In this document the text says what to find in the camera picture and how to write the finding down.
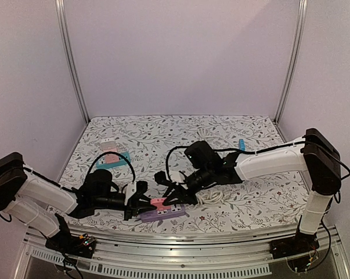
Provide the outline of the pink plug adapter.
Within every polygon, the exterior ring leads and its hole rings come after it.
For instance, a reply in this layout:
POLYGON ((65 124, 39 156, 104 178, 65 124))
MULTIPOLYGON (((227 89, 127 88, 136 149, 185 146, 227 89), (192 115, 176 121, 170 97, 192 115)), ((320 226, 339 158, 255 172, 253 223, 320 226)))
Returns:
POLYGON ((157 208, 158 211, 161 210, 168 210, 171 207, 170 206, 166 206, 163 204, 163 202, 166 200, 166 198, 154 198, 150 200, 150 204, 155 206, 157 208))

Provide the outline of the blue plug adapter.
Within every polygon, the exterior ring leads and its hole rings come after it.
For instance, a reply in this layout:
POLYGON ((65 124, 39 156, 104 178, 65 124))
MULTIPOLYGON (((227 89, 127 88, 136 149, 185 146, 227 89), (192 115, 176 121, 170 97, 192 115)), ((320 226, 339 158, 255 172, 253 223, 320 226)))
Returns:
POLYGON ((241 151, 245 151, 246 150, 246 146, 245 146, 245 143, 244 143, 243 139, 239 139, 239 149, 241 151))

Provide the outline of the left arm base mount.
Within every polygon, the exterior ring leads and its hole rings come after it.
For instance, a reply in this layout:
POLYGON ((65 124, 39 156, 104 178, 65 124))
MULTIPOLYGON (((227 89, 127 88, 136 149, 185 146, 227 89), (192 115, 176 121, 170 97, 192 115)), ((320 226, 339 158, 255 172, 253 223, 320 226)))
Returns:
POLYGON ((45 247, 60 253, 91 259, 96 248, 96 238, 88 234, 73 236, 65 219, 59 214, 55 216, 59 222, 59 232, 53 237, 46 237, 45 247))

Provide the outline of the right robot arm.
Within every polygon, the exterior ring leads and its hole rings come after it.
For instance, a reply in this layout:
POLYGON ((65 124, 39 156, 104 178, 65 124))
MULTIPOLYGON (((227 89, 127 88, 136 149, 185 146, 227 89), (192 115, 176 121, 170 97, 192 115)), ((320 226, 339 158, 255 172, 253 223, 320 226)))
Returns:
POLYGON ((197 194, 207 188, 236 185, 270 175, 298 174, 311 183, 306 205, 298 219, 296 236, 289 241, 293 253, 302 253, 330 207, 330 202, 342 186, 341 157, 333 144, 316 128, 282 145, 257 151, 224 149, 224 155, 206 141, 187 146, 185 157, 194 172, 190 175, 172 173, 169 167, 156 174, 157 184, 167 187, 164 204, 197 204, 197 194))

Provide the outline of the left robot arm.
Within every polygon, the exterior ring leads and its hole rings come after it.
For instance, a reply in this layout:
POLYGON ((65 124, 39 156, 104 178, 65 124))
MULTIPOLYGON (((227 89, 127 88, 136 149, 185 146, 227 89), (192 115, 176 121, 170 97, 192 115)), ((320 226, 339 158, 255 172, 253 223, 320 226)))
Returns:
POLYGON ((74 219, 93 216, 96 210, 117 210, 129 220, 156 209, 145 195, 147 188, 147 182, 133 179, 120 192, 105 169, 89 169, 82 186, 66 188, 27 166, 18 152, 0 159, 0 212, 36 228, 62 252, 71 252, 75 239, 64 231, 63 218, 49 214, 44 205, 74 219))

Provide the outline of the white plug adapter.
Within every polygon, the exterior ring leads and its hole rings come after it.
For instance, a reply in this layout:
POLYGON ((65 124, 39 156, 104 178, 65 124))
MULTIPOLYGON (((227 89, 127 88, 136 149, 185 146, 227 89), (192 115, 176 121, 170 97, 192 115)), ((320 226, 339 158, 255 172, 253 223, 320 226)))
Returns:
POLYGON ((102 139, 100 142, 100 146, 101 146, 101 149, 103 152, 107 152, 107 151, 116 152, 117 151, 117 144, 116 144, 115 140, 113 140, 111 138, 102 139))

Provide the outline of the teal power strip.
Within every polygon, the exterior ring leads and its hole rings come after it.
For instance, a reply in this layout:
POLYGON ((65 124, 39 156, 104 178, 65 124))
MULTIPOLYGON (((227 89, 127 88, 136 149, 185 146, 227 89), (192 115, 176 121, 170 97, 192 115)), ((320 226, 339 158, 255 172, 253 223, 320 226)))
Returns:
POLYGON ((106 162, 106 159, 109 157, 109 155, 104 155, 96 162, 95 164, 96 168, 108 170, 108 169, 113 169, 116 167, 128 165, 127 162, 131 162, 131 157, 129 152, 122 152, 121 154, 124 158, 126 158, 126 160, 124 160, 119 156, 116 156, 115 161, 109 160, 108 162, 106 162))

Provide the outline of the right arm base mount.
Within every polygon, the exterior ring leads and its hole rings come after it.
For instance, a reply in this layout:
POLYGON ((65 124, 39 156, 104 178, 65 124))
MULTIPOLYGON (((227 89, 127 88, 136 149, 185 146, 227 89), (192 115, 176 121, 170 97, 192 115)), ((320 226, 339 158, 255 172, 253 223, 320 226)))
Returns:
POLYGON ((316 234, 307 235, 297 231, 292 237, 270 241, 269 247, 273 259, 286 259, 293 272, 303 273, 317 259, 319 242, 316 234))

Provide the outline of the purple power strip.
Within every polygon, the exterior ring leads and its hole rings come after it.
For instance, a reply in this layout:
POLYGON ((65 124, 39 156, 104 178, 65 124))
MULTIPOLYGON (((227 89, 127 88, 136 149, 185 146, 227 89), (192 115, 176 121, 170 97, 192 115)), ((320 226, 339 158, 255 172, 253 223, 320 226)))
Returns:
POLYGON ((186 209, 183 205, 172 205, 169 209, 164 210, 152 210, 140 214, 140 219, 144 223, 151 223, 155 221, 161 221, 166 219, 173 219, 176 217, 181 217, 186 214, 186 209))

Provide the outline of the white power strip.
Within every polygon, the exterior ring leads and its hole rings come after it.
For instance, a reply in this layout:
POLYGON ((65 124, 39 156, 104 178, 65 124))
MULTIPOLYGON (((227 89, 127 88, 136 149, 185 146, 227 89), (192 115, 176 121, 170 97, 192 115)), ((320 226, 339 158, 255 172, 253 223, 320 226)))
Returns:
POLYGON ((237 153, 245 153, 245 151, 237 148, 225 148, 225 149, 218 149, 218 152, 237 152, 237 153))

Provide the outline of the pink cube socket adapter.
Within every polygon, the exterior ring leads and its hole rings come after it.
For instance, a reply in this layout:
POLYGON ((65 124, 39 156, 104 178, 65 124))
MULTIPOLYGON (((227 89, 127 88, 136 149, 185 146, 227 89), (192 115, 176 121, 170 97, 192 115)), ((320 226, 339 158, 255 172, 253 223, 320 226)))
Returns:
POLYGON ((117 155, 116 151, 109 151, 108 154, 104 156, 106 164, 117 163, 120 160, 120 157, 117 155))

